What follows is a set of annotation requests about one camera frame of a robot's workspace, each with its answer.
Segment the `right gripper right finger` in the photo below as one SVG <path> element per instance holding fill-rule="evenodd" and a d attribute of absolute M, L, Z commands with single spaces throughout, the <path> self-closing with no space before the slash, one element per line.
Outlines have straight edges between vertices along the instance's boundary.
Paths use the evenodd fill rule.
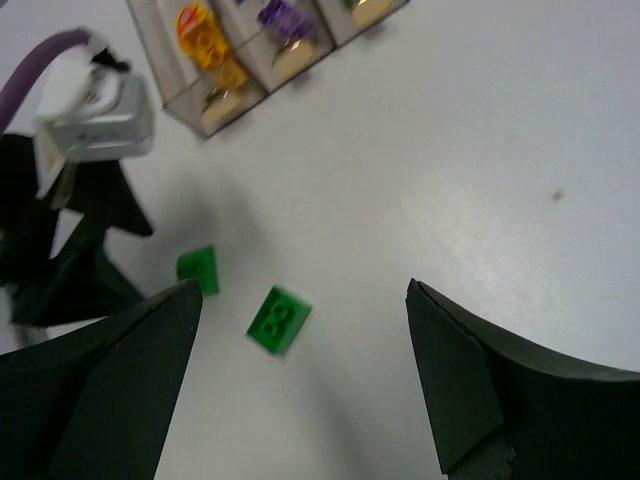
<path fill-rule="evenodd" d="M 543 347 L 417 280 L 406 308 L 446 477 L 638 477 L 636 372 Z"/>

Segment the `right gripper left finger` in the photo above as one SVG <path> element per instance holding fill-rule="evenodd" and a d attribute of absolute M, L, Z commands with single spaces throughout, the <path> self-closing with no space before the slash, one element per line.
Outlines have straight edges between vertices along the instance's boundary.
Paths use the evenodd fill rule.
<path fill-rule="evenodd" d="M 153 478 L 202 303 L 197 282 L 183 281 L 2 355 L 2 478 Z"/>

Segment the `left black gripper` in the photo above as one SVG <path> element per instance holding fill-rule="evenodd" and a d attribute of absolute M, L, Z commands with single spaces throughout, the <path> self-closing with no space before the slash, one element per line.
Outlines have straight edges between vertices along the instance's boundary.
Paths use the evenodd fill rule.
<path fill-rule="evenodd" d="M 72 236 L 51 255 L 60 211 L 36 192 L 32 138 L 2 135 L 1 289 L 19 337 L 31 328 L 114 315 L 143 301 L 107 255 L 103 234 Z M 110 227 L 139 237 L 153 234 L 119 160 L 79 163 L 69 209 L 99 213 Z"/>

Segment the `green lego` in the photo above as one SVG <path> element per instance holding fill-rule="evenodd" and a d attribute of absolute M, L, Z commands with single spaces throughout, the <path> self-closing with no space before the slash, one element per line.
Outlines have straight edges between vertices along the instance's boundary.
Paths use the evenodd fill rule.
<path fill-rule="evenodd" d="M 220 286 L 214 246 L 182 254 L 176 261 L 176 277 L 178 281 L 196 281 L 204 296 L 218 295 Z"/>
<path fill-rule="evenodd" d="M 284 356 L 312 306 L 281 286 L 274 285 L 249 325 L 246 336 L 274 356 Z"/>

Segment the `yellow rounded lego piece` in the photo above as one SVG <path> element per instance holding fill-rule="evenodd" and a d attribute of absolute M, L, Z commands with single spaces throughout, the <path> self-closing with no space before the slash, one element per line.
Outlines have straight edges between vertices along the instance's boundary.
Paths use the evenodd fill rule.
<path fill-rule="evenodd" d="M 199 35 L 210 30 L 215 20 L 213 10 L 203 3 L 192 2 L 184 6 L 175 22 L 176 38 L 181 51 L 190 54 Z"/>

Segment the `purple long lego brick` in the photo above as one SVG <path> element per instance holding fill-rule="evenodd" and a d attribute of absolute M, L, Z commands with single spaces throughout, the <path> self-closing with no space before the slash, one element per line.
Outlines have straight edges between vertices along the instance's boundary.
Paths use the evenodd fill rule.
<path fill-rule="evenodd" d="M 268 1 L 259 11 L 257 22 L 280 42 L 317 39 L 315 20 L 289 1 Z"/>

